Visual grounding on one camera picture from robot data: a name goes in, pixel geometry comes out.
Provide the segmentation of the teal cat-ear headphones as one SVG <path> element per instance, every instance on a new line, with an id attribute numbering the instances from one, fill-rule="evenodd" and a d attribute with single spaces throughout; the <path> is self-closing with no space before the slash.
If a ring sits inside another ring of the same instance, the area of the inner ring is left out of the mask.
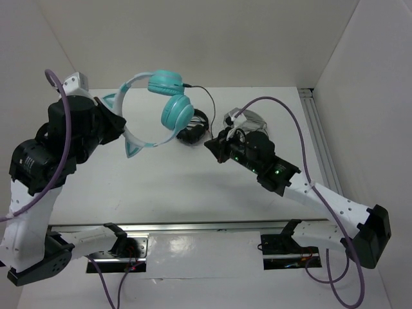
<path id="1" fill-rule="evenodd" d="M 171 132 L 164 141 L 149 143 L 137 138 L 125 127 L 122 135 L 125 138 L 126 156 L 131 158 L 144 148 L 154 148 L 170 142 L 185 129 L 194 116 L 194 107 L 188 96 L 184 94 L 185 85 L 182 76 L 173 71 L 156 70 L 136 74 L 123 83 L 116 93 L 102 97 L 102 103 L 116 116 L 123 115 L 123 103 L 126 93 L 138 80 L 148 79 L 147 90 L 151 93 L 169 97 L 161 114 L 161 124 Z"/>

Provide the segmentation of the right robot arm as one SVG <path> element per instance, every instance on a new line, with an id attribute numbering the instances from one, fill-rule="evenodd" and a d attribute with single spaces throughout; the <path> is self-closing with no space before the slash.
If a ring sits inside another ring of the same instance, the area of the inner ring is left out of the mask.
<path id="1" fill-rule="evenodd" d="M 323 185 L 310 182 L 297 166 L 275 154 L 274 143 L 264 133 L 236 133 L 231 138 L 227 133 L 225 129 L 218 137 L 204 143 L 219 163 L 234 160 L 253 172 L 257 182 L 267 191 L 309 207 L 329 219 L 329 223 L 292 220 L 281 236 L 284 250 L 330 248 L 349 256 L 356 254 L 364 268 L 377 266 L 391 237 L 386 208 L 356 203 Z"/>

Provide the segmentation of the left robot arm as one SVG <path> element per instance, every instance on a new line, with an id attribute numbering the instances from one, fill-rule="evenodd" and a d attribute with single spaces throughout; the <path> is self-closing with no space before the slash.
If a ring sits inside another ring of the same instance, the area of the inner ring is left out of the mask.
<path id="1" fill-rule="evenodd" d="M 100 99 L 70 95 L 48 107 L 48 121 L 19 144 L 10 163 L 10 215 L 1 262 L 15 286 L 56 276 L 68 263 L 97 252 L 137 260 L 141 244 L 114 223 L 74 233 L 49 228 L 53 206 L 69 175 L 99 146 L 124 132 L 126 121 Z"/>

